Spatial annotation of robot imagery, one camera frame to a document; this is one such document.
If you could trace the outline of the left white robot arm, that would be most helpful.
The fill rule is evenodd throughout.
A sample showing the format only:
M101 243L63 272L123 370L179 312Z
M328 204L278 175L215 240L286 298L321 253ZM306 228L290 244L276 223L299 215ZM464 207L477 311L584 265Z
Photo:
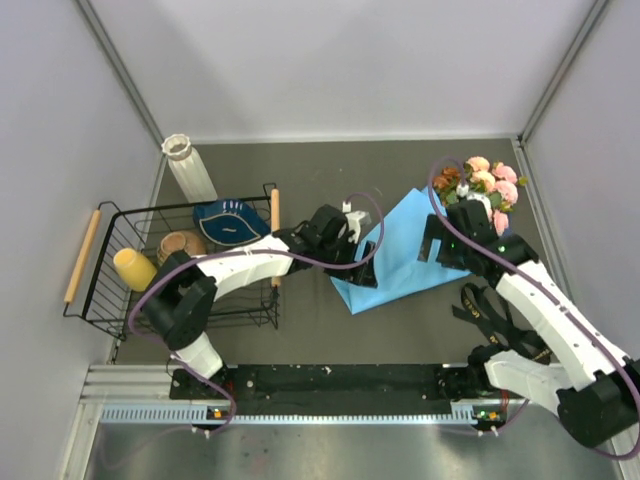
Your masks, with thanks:
M226 387L225 362L206 333L214 302L263 280L317 267L330 276L375 288L378 241L358 246L370 215L345 202L320 207L298 226L280 229L222 253L190 257L179 251L146 288L133 316L143 314L177 361L193 372L192 384L205 396Z

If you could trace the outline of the black ribbon gold lettering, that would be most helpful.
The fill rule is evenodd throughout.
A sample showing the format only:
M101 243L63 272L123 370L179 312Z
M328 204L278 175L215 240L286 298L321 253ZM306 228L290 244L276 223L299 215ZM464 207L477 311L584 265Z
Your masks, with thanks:
M460 291L461 306L451 307L453 316L476 326L491 345L514 350L526 359L549 365L552 352L544 340L535 331L515 325L510 306L503 298L499 298L503 309L500 314L487 298L486 290L486 287L465 283Z

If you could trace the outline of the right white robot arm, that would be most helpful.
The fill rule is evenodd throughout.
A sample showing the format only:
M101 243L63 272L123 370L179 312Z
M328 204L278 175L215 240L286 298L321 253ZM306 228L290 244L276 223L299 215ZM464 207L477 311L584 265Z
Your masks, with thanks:
M543 364L513 346L484 347L468 360L466 380L474 393L514 392L556 414L572 438L588 448L638 423L638 361L596 331L524 239L498 235L483 204L463 200L428 215L424 248L433 240L440 243L439 264L484 278L557 359Z

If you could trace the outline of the pink and brown flower bouquet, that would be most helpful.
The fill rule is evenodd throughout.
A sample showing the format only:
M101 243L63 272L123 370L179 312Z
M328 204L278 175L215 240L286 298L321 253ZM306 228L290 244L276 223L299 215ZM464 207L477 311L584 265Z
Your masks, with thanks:
M482 156L468 158L461 167L444 167L431 181L443 206L453 205L461 200L456 195L459 184L469 183L476 192L485 193L491 208L484 208L499 236L509 232L510 214L519 201L520 191L528 179L519 175L512 167L503 162L490 162Z

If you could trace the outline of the blue wrapping paper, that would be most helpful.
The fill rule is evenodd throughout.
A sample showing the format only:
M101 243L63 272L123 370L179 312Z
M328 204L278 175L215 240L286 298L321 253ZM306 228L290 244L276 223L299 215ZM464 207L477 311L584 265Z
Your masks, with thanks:
M427 216L434 212L427 190L412 189L385 216L384 238L374 256L375 288L332 281L351 314L356 315L405 296L429 290L470 275L436 261L435 240L427 261L419 259Z

